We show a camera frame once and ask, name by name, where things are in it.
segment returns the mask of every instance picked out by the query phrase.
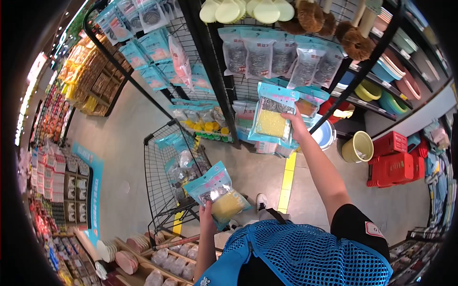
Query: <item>blue mesh vest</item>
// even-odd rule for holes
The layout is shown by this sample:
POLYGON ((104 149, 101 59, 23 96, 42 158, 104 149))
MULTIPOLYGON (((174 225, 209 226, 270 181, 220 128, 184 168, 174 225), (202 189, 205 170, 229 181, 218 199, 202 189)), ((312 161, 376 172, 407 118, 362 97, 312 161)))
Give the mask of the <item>blue mesh vest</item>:
POLYGON ((194 285, 237 285, 251 253, 285 285, 386 285, 393 270, 377 251, 307 224, 258 221, 236 231, 194 285))

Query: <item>blue sign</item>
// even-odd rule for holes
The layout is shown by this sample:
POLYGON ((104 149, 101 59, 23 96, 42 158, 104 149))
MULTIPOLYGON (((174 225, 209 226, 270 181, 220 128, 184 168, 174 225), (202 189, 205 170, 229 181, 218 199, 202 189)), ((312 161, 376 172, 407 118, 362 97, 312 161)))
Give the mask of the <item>blue sign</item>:
POLYGON ((80 145, 78 142, 73 143, 72 153, 77 154, 89 167, 93 170, 92 192, 91 192, 91 229, 84 233, 87 235, 91 243, 96 247, 97 240, 100 239, 98 228, 98 213, 100 206, 100 184, 102 183, 102 174, 104 172, 104 161, 97 155, 80 145))

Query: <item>shopping cart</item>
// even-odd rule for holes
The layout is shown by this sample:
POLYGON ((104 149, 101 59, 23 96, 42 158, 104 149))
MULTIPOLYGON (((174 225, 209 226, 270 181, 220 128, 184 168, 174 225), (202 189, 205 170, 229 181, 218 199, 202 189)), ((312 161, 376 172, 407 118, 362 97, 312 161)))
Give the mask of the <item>shopping cart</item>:
POLYGON ((200 145, 199 139, 185 130, 177 119, 168 122, 144 139, 145 179, 152 218, 148 225, 148 232, 157 233, 161 230, 171 232, 175 226, 199 219, 198 213, 193 210, 198 203, 183 191, 183 184, 174 183, 170 173, 165 170, 166 164, 171 159, 177 158, 179 152, 174 146, 160 148, 156 144, 157 140, 173 134, 183 136, 195 162, 190 180, 202 176, 211 167, 204 146, 200 145))

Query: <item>hand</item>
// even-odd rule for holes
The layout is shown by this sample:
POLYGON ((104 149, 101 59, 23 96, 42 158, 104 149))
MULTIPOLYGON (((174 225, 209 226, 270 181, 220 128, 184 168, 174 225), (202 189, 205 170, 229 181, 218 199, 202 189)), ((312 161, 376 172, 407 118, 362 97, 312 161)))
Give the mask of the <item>hand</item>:
POLYGON ((293 139, 297 142, 302 141, 302 139, 309 133, 307 126, 305 125, 302 115, 297 108, 296 103, 296 114, 282 113, 282 117, 291 121, 293 125, 293 139))
POLYGON ((206 206, 207 207, 199 207, 201 235, 214 236, 216 233, 216 225, 212 217, 212 202, 208 200, 206 206))

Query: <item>yellow floor line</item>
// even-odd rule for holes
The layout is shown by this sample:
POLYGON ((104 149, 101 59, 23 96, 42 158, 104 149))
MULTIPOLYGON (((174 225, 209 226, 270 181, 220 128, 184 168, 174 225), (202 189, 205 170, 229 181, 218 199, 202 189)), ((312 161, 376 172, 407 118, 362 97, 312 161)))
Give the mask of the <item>yellow floor line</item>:
POLYGON ((277 211, 286 214, 288 211, 289 197, 291 195, 291 187, 293 186, 294 167, 296 165, 296 152, 286 159, 285 172, 283 174, 282 190, 278 199, 277 211))

